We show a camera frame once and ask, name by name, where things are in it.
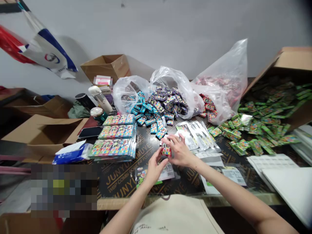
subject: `white bottle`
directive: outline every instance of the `white bottle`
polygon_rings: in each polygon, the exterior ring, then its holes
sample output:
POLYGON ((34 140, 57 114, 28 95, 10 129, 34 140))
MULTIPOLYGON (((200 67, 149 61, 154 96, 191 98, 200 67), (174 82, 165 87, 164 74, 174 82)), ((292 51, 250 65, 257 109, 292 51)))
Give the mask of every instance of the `white bottle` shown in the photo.
POLYGON ((99 87, 97 86, 91 86, 88 89, 89 93, 94 97, 94 99, 99 103, 100 107, 107 113, 109 114, 110 112, 113 111, 113 108, 111 107, 110 103, 102 93, 99 87))

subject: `smartphone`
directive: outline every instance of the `smartphone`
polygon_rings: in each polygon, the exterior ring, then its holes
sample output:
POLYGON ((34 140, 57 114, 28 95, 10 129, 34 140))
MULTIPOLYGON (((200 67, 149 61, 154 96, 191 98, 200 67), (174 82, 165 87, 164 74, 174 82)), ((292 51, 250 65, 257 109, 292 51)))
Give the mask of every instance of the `smartphone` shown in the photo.
POLYGON ((95 136, 97 137, 98 135, 100 135, 102 130, 103 130, 103 126, 84 128, 83 130, 81 130, 78 136, 78 139, 95 137, 95 136))

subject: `blue tissue package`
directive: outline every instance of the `blue tissue package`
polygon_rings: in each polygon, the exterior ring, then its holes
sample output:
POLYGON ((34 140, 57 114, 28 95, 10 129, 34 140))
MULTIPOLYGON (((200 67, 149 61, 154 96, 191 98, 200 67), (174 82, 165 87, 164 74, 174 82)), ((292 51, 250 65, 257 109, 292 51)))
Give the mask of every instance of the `blue tissue package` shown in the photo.
POLYGON ((86 140, 66 146, 55 153, 52 164, 71 164, 83 160, 89 160, 88 157, 93 145, 86 143, 86 140))

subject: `white wall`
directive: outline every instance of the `white wall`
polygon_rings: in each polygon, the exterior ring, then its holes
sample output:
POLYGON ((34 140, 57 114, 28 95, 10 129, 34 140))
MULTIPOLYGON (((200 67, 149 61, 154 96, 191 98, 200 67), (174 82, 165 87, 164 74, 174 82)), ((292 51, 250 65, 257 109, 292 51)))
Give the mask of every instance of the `white wall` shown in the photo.
MULTIPOLYGON (((149 79, 160 65, 194 79, 240 39, 248 38, 248 75, 256 76, 283 46, 311 46, 311 24, 298 0, 24 0, 80 70, 62 80, 0 50, 0 85, 72 99, 91 85, 79 65, 103 54, 127 54, 132 74, 149 79)), ((25 39, 22 13, 0 24, 25 39)))

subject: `cardboard box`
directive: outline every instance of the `cardboard box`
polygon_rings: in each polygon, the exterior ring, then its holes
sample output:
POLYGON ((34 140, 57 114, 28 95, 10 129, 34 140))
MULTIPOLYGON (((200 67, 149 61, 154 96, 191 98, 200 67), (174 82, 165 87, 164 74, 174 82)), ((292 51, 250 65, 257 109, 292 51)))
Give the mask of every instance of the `cardboard box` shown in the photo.
POLYGON ((7 213, 0 216, 0 233, 59 234, 58 221, 59 218, 32 218, 31 213, 7 213))
POLYGON ((75 143, 88 119, 52 119, 35 114, 2 140, 26 143, 26 162, 52 163, 55 153, 75 143))
MULTIPOLYGON (((295 85, 312 83, 312 47, 283 47, 272 62, 248 85, 243 93, 260 80, 273 76, 292 77, 295 85)), ((291 117, 285 119, 291 124, 290 130, 304 125, 312 120, 312 100, 308 100, 291 117)))
POLYGON ((68 118, 67 113, 72 108, 72 104, 67 100, 55 95, 49 101, 44 101, 40 96, 37 97, 20 97, 5 107, 10 107, 24 112, 28 115, 43 115, 50 118, 68 118))
POLYGON ((131 76, 126 55, 102 55, 80 67, 91 83, 97 75, 109 76, 113 78, 113 83, 121 77, 131 76))

